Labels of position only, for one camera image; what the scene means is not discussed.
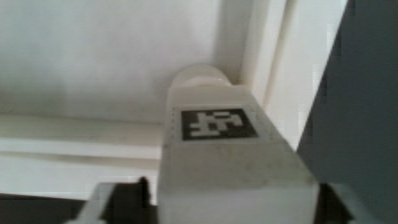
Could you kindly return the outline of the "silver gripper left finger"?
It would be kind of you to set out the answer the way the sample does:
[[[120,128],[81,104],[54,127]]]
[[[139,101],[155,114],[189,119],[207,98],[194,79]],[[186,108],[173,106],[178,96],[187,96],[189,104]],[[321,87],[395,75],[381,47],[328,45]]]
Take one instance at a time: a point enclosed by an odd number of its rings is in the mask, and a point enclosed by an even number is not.
[[[102,183],[84,204],[74,224],[157,224],[150,181]]]

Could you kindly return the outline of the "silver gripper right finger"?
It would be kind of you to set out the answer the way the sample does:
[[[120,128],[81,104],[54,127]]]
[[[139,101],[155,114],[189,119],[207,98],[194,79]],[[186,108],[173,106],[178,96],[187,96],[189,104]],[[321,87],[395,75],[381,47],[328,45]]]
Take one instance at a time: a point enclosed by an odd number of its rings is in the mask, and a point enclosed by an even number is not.
[[[381,224],[351,187],[321,184],[317,224]]]

